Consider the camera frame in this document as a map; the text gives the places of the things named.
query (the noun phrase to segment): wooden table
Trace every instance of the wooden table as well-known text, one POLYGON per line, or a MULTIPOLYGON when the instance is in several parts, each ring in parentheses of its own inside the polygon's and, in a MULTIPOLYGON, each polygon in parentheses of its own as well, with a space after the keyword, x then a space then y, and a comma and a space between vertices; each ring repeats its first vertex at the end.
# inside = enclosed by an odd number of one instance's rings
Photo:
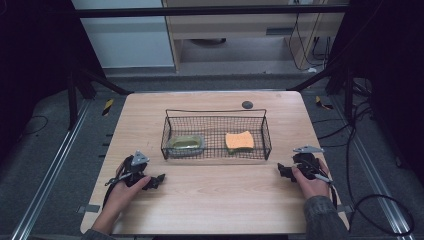
MULTIPOLYGON (((105 183, 140 150, 145 174, 166 174, 158 189, 142 191, 115 225, 114 234, 296 234, 305 232, 304 198, 282 178, 277 163, 293 164, 294 148, 319 147, 298 92, 141 93, 127 97, 90 199, 102 205, 105 183), (268 160, 204 158, 165 160, 160 149, 166 109, 237 110, 243 101, 267 109, 272 143, 268 160)), ((314 154, 324 159, 321 153, 314 154)), ((99 213, 86 212, 81 231, 99 213)))

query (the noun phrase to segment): white cabinet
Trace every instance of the white cabinet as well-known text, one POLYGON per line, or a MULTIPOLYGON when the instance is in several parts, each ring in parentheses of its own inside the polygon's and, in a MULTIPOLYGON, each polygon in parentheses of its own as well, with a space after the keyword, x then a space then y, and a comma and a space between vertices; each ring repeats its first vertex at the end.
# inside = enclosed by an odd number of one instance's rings
MULTIPOLYGON (((160 0, 72 0, 76 9, 162 7, 160 0)), ((167 67, 174 62, 164 17, 82 18, 100 64, 107 70, 167 67)))

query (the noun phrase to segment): floor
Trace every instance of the floor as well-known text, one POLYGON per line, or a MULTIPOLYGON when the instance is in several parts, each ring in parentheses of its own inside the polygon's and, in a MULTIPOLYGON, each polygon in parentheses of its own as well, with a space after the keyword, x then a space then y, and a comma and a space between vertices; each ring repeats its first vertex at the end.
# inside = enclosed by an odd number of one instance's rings
MULTIPOLYGON (((184 43, 181 68, 173 73, 149 73, 129 78, 110 78, 110 81, 126 89, 143 91, 201 91, 201 90, 245 90, 279 89, 293 87, 308 79, 323 66, 299 70, 291 60, 291 54, 281 37, 268 39, 227 39, 216 44, 216 40, 190 41, 184 43)), ((320 64, 319 59, 325 49, 324 41, 317 44, 315 56, 310 61, 320 64)), ((366 85, 366 80, 357 80, 366 85)), ((372 113, 358 119, 356 138, 346 154, 345 143, 352 129, 346 128, 332 133, 346 123, 343 119, 343 93, 327 96, 323 79, 302 92, 315 131, 322 146, 327 148, 326 160, 332 170, 333 179, 341 200, 351 202, 352 189, 356 200, 373 193, 389 194, 401 200, 413 213, 415 231, 405 237, 391 236, 373 227, 357 214, 352 224, 353 239, 424 239, 424 212, 421 203, 424 191, 413 174, 407 169, 396 167, 393 153, 388 146, 372 113), (330 110, 317 106, 316 96, 330 110)), ((63 162, 55 165, 58 172, 51 174, 54 184, 44 198, 38 200, 35 212, 36 221, 28 222, 34 239, 78 239, 81 234, 79 223, 82 214, 78 211, 85 206, 91 195, 102 159, 107 152, 111 134, 119 118, 125 96, 117 95, 101 85, 94 84, 98 91, 93 101, 78 99, 80 108, 87 108, 84 121, 79 126, 72 148, 63 150, 63 162), (101 116, 105 102, 114 99, 114 105, 107 117, 101 116)), ((363 102, 356 96, 355 105, 363 102)), ((44 184, 44 177, 51 173, 51 166, 57 159, 63 139, 67 138, 68 115, 67 95, 60 92, 46 98, 37 105, 34 117, 28 123, 21 141, 11 152, 12 159, 7 169, 1 170, 0 239, 9 239, 17 226, 25 219, 37 189, 44 184)), ((368 200, 363 209, 371 219, 391 230, 402 230, 405 214, 390 201, 368 200)), ((290 236, 290 239, 303 239, 304 236, 290 236)))

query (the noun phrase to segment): wire basket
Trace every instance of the wire basket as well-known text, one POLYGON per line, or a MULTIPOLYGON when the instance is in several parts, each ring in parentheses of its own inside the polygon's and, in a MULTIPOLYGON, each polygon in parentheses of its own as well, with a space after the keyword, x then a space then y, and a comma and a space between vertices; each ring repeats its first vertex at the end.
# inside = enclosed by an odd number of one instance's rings
POLYGON ((231 111, 166 110, 161 143, 161 150, 165 159, 250 158, 267 160, 271 149, 265 109, 231 111), (230 151, 225 143, 226 134, 238 134, 245 131, 249 131, 253 137, 253 149, 230 151), (190 142, 188 145, 192 145, 192 147, 176 148, 170 144, 179 137, 188 139, 187 141, 190 142))

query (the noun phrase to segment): finger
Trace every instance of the finger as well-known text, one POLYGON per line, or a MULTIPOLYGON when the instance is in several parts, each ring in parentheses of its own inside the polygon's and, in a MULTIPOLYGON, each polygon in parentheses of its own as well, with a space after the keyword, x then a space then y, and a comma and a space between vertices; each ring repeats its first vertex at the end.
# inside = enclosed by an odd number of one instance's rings
POLYGON ((131 189, 135 189, 134 191, 140 191, 143 187, 145 187, 149 183, 150 179, 151 179, 150 176, 143 177, 137 183, 131 186, 131 189))
POLYGON ((293 176, 296 178, 296 180, 299 182, 305 180, 305 176, 303 176, 303 173, 299 170, 297 167, 292 167, 293 176))
POLYGON ((327 165, 325 165, 324 161, 322 161, 321 159, 318 158, 318 162, 319 162, 319 166, 322 169, 322 171, 324 171, 324 173, 328 175, 330 170, 328 169, 327 165))

